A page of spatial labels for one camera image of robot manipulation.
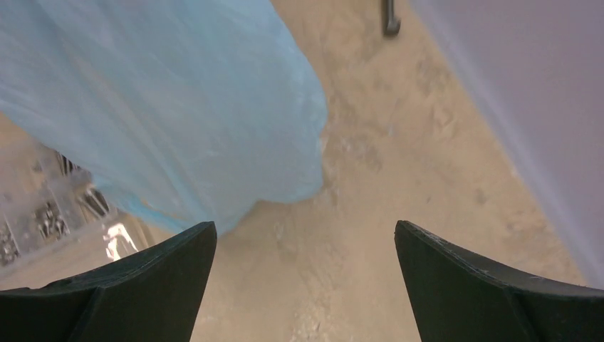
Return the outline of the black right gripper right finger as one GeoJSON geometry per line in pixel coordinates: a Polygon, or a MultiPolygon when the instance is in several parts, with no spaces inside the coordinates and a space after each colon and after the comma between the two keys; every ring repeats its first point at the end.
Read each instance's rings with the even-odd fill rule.
{"type": "Polygon", "coordinates": [[[395,247],[423,342],[603,339],[600,289],[520,271],[408,221],[395,247]]]}

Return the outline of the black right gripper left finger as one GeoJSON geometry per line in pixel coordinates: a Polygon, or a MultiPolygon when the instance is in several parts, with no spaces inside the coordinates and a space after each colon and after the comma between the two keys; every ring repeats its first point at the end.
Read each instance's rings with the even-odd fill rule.
{"type": "Polygon", "coordinates": [[[1,292],[3,341],[189,341],[217,247],[213,222],[39,289],[1,292]]]}

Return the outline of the light blue printed plastic bag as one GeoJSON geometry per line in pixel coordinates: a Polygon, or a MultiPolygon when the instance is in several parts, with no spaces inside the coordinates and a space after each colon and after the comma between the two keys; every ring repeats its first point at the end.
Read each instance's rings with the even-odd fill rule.
{"type": "Polygon", "coordinates": [[[3,1],[1,111],[174,233],[323,186],[325,93],[270,1],[3,1]]]}

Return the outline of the clear plastic organizer box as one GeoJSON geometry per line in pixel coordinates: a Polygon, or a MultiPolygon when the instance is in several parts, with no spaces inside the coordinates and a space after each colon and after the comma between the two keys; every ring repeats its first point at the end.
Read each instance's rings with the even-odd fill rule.
{"type": "Polygon", "coordinates": [[[24,138],[1,146],[1,285],[71,271],[154,244],[149,229],[94,187],[89,171],[24,138]]]}

